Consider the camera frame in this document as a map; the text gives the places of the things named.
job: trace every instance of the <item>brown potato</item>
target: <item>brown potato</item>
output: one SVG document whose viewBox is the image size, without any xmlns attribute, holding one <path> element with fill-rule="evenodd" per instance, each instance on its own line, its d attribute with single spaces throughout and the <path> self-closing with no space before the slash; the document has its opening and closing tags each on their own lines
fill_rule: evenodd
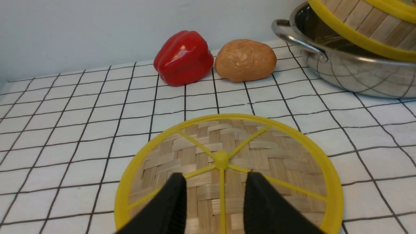
<svg viewBox="0 0 416 234">
<path fill-rule="evenodd" d="M 249 39 L 233 40 L 218 52 L 215 70 L 233 82 L 260 80 L 276 68 L 276 54 L 270 46 Z"/>
</svg>

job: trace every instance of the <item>yellow spoke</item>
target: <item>yellow spoke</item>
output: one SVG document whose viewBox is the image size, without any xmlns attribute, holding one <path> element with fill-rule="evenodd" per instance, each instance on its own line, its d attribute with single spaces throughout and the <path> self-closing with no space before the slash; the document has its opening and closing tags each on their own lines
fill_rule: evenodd
<svg viewBox="0 0 416 234">
<path fill-rule="evenodd" d="M 247 139 L 245 139 L 241 144 L 239 144 L 230 154 L 229 154 L 229 159 L 231 159 L 232 157 L 234 157 L 235 154 L 238 153 L 238 151 L 240 151 L 245 145 L 247 145 L 252 139 L 260 136 L 262 133 L 264 133 L 265 131 L 267 131 L 269 128 L 271 128 L 271 126 L 265 126 L 264 128 L 258 130 L 255 134 L 249 136 Z"/>
<path fill-rule="evenodd" d="M 229 168 L 231 168 L 231 169 L 233 169 L 233 170 L 236 170 L 236 171 L 239 171 L 239 172 L 243 172 L 243 173 L 249 173 L 249 172 L 250 172 L 250 170 L 249 170 L 249 169 L 246 169 L 246 168 L 243 168 L 243 167 L 239 167 L 239 166 L 237 166 L 237 165 L 233 165 L 233 164 L 230 164 L 228 167 L 229 167 Z M 306 194 L 306 195 L 308 195 L 308 196 L 311 196 L 311 197 L 314 197 L 314 198 L 316 198 L 316 199 L 322 200 L 322 201 L 324 201 L 324 202 L 326 202 L 326 201 L 327 201 L 327 198 L 326 198 L 326 197 L 324 197 L 324 196 L 322 196 L 322 195 L 320 195 L 320 194 L 317 194 L 317 193 L 311 192 L 311 191 L 309 191 L 309 190 L 303 189 L 303 188 L 301 188 L 301 187 L 295 186 L 295 185 L 293 185 L 293 184 L 290 184 L 290 183 L 284 182 L 284 181 L 282 181 L 282 180 L 280 180 L 280 179 L 276 179 L 276 178 L 273 178 L 273 177 L 267 176 L 267 175 L 265 175 L 265 174 L 263 174 L 263 173 L 262 173 L 262 175 L 263 175 L 263 176 L 264 176 L 264 177 L 265 177 L 265 178 L 266 178 L 269 182 L 271 182 L 271 183 L 275 183 L 275 184 L 281 185 L 281 186 L 283 186 L 283 187 L 286 187 L 286 188 L 289 188 L 289 189 L 292 189 L 292 190 L 295 190 L 295 191 L 301 192 L 301 193 L 303 193 L 303 194 Z"/>
<path fill-rule="evenodd" d="M 147 194 L 146 196 L 140 198 L 139 200 L 133 202 L 132 204 L 129 204 L 127 206 L 127 209 L 131 210 L 132 208 L 135 208 L 136 206 L 142 204 L 143 202 L 151 199 L 152 197 L 154 197 L 160 191 L 160 189 L 161 188 L 155 189 L 155 190 L 151 191 L 149 194 Z"/>
<path fill-rule="evenodd" d="M 182 135 L 184 138 L 186 138 L 190 142 L 194 143 L 202 151 L 204 151 L 206 154 L 208 154 L 208 156 L 210 156 L 212 159 L 214 159 L 214 154 L 209 149 L 207 149 L 205 146 L 203 146 L 201 143 L 199 143 L 197 140 L 193 139 L 191 136 L 189 136 L 188 134 L 184 133 L 183 131 L 180 131 L 179 130 L 179 131 L 177 131 L 177 133 L 179 133 L 180 135 Z"/>
<path fill-rule="evenodd" d="M 186 174 L 186 175 L 184 175 L 183 177 L 185 177 L 185 179 L 189 179 L 189 178 L 191 178 L 191 177 L 193 177 L 193 176 L 196 176 L 196 175 L 199 175 L 199 174 L 202 174 L 202 173 L 208 172 L 208 171 L 210 171 L 210 170 L 212 170 L 212 169 L 214 169 L 214 168 L 215 168 L 215 164 L 212 164 L 211 166 L 203 167 L 203 168 L 198 169 L 198 170 L 196 170 L 196 171 L 194 171 L 194 172 L 191 172 L 191 173 L 189 173 L 189 174 Z"/>
<path fill-rule="evenodd" d="M 184 177 L 185 179 L 189 179 L 189 178 L 194 177 L 194 176 L 197 176 L 197 175 L 199 175 L 199 174 L 202 174 L 202 173 L 208 172 L 208 171 L 210 171 L 210 170 L 212 170 L 212 169 L 214 169 L 214 168 L 215 168 L 215 165 L 211 165 L 211 166 L 203 167 L 203 168 L 198 169 L 198 170 L 196 170 L 196 171 L 194 171 L 194 172 L 188 173 L 188 174 L 184 175 L 183 177 Z M 155 189 L 155 190 L 151 191 L 151 192 L 150 192 L 149 194 L 147 194 L 146 196 L 144 196 L 144 197 L 140 198 L 139 200 L 135 201 L 135 202 L 134 202 L 134 203 L 132 203 L 132 204 L 129 204 L 127 208 L 128 208 L 129 210 L 131 210 L 132 208 L 134 208 L 134 207 L 136 207 L 136 206 L 138 206 L 138 205 L 142 204 L 143 202 L 145 202 L 145 201 L 147 201 L 147 200 L 151 199 L 152 197 L 154 197 L 154 196 L 155 196 L 155 195 L 156 195 L 156 194 L 160 191 L 160 189 L 161 189 L 161 188 L 158 188 L 158 189 Z"/>
<path fill-rule="evenodd" d="M 251 171 L 249 169 L 246 169 L 244 167 L 239 167 L 239 166 L 234 165 L 234 164 L 229 164 L 228 168 L 239 171 L 239 172 L 242 172 L 242 173 L 249 173 Z"/>
<path fill-rule="evenodd" d="M 221 219 L 221 234 L 226 234 L 225 227 L 225 175 L 224 169 L 220 169 L 220 219 Z"/>
</svg>

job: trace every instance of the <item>metal handle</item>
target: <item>metal handle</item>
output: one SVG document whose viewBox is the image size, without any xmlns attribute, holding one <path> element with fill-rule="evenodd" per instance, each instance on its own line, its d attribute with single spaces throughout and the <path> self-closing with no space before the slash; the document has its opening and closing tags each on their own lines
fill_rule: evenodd
<svg viewBox="0 0 416 234">
<path fill-rule="evenodd" d="M 282 40 L 286 41 L 289 44 L 295 45 L 300 47 L 302 50 L 306 50 L 312 53 L 317 53 L 321 55 L 326 61 L 328 57 L 326 53 L 313 45 L 308 44 L 300 39 L 297 39 L 294 36 L 287 34 L 283 31 L 280 27 L 290 27 L 290 22 L 288 20 L 274 20 L 272 23 L 272 30 L 273 32 Z"/>
</svg>

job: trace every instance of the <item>yellow center knob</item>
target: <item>yellow center knob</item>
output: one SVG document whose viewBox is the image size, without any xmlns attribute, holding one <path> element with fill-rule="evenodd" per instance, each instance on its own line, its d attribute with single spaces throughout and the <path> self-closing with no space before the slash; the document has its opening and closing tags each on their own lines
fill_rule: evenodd
<svg viewBox="0 0 416 234">
<path fill-rule="evenodd" d="M 230 160 L 228 153 L 224 150 L 217 151 L 214 155 L 214 165 L 218 169 L 227 169 Z"/>
</svg>

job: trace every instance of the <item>stainless steel pot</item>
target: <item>stainless steel pot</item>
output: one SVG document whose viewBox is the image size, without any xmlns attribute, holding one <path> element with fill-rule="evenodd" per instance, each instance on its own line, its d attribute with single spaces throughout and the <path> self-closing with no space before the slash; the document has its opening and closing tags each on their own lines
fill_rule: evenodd
<svg viewBox="0 0 416 234">
<path fill-rule="evenodd" d="M 282 27 L 291 27 L 295 35 Z M 375 97 L 416 97 L 416 64 L 389 60 L 352 44 L 323 23 L 307 2 L 290 20 L 273 21 L 272 30 L 299 47 L 308 66 L 338 87 Z"/>
</svg>

